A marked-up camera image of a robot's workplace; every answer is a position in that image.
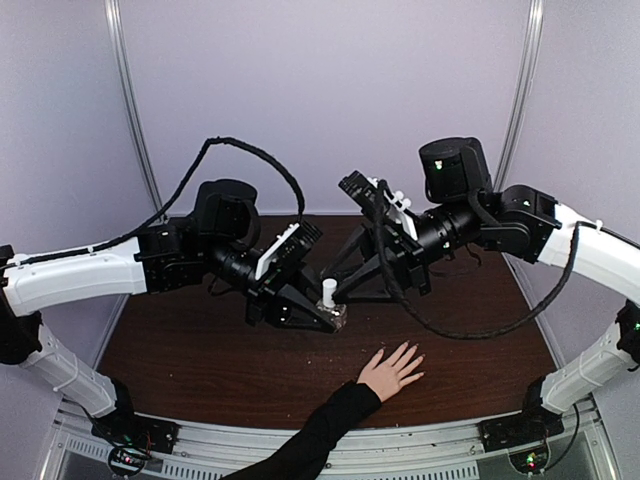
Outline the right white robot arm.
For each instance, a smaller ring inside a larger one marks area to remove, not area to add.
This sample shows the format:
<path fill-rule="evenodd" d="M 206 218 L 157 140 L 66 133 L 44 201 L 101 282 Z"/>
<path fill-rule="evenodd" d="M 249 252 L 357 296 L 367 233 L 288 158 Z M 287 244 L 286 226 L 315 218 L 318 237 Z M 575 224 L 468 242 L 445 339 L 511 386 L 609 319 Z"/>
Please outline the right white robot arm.
<path fill-rule="evenodd" d="M 430 290 L 430 266 L 476 244 L 528 263 L 579 274 L 621 294 L 625 303 L 605 333 L 575 360 L 534 382 L 523 412 L 513 419 L 519 440 L 535 440 L 574 403 L 623 370 L 639 365 L 639 247 L 554 197 L 526 185 L 494 189 L 483 148 L 473 137 L 432 141 L 419 150 L 425 194 L 432 208 L 411 211 L 401 192 L 354 172 L 341 189 L 367 224 L 341 248 L 323 273 L 321 303 L 355 300 L 358 287 L 381 277 L 382 302 L 404 303 L 415 288 Z"/>

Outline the person's bare hand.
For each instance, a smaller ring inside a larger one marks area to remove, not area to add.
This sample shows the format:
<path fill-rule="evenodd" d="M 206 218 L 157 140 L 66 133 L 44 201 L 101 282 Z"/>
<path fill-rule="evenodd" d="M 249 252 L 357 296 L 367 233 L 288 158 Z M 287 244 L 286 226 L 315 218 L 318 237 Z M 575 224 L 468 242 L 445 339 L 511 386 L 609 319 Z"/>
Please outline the person's bare hand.
<path fill-rule="evenodd" d="M 356 383 L 367 386 L 380 400 L 386 402 L 406 386 L 420 380 L 424 356 L 418 353 L 418 345 L 406 341 L 388 357 L 380 349 L 360 371 Z"/>

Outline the glitter nail polish bottle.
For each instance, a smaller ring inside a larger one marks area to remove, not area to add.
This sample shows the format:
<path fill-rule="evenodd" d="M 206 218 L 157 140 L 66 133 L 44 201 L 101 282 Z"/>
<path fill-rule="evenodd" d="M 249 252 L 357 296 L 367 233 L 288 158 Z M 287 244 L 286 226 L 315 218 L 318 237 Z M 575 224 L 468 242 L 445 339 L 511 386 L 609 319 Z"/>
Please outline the glitter nail polish bottle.
<path fill-rule="evenodd" d="M 316 302 L 316 308 L 325 315 L 333 332 L 338 332 L 344 328 L 347 323 L 347 307 L 335 300 L 338 281 L 335 278 L 326 278 L 321 282 L 321 295 Z"/>

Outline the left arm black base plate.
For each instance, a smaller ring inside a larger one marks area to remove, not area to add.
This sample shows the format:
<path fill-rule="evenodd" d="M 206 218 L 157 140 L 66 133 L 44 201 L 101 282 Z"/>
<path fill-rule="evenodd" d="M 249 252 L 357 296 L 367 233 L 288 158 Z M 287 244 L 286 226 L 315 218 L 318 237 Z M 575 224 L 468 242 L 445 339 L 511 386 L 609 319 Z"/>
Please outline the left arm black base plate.
<path fill-rule="evenodd" d="M 135 415 L 127 424 L 108 423 L 106 418 L 90 419 L 91 433 L 113 446 L 133 449 L 144 454 L 171 454 L 178 439 L 175 422 Z"/>

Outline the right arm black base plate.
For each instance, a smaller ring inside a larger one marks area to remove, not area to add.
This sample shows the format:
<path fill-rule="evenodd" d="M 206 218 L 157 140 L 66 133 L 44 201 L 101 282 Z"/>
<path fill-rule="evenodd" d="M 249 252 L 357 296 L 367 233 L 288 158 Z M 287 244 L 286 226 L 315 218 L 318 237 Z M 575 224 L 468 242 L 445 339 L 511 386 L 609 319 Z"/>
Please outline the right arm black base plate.
<path fill-rule="evenodd" d="M 563 432 L 562 417 L 555 414 L 543 416 L 518 413 L 479 423 L 481 441 L 487 453 L 542 442 Z"/>

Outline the black sleeved forearm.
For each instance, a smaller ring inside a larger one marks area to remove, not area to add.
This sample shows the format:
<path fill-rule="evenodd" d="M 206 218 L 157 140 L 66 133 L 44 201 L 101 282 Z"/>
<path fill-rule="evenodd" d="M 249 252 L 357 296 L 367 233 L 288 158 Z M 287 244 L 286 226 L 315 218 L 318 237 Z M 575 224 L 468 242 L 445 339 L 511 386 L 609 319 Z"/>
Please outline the black sleeved forearm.
<path fill-rule="evenodd" d="M 341 438 L 381 405 L 367 386 L 349 381 L 315 409 L 304 426 L 271 456 L 225 479 L 316 479 Z"/>

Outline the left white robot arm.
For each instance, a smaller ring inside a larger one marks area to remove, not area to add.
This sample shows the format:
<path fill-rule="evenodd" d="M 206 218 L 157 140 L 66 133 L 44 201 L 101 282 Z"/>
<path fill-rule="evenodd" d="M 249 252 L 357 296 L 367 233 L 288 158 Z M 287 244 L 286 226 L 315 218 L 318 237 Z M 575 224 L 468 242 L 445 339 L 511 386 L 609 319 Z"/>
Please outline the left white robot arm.
<path fill-rule="evenodd" d="M 321 281 L 304 259 L 320 238 L 306 221 L 290 224 L 265 250 L 255 246 L 257 192 L 231 179 L 203 183 L 193 211 L 152 224 L 99 248 L 40 255 L 1 249 L 1 361 L 37 372 L 56 390 L 103 421 L 123 444 L 144 424 L 124 385 L 97 373 L 44 325 L 44 308 L 109 295 L 159 294 L 213 275 L 246 299 L 246 321 L 334 333 L 345 322 L 334 302 L 337 284 Z"/>

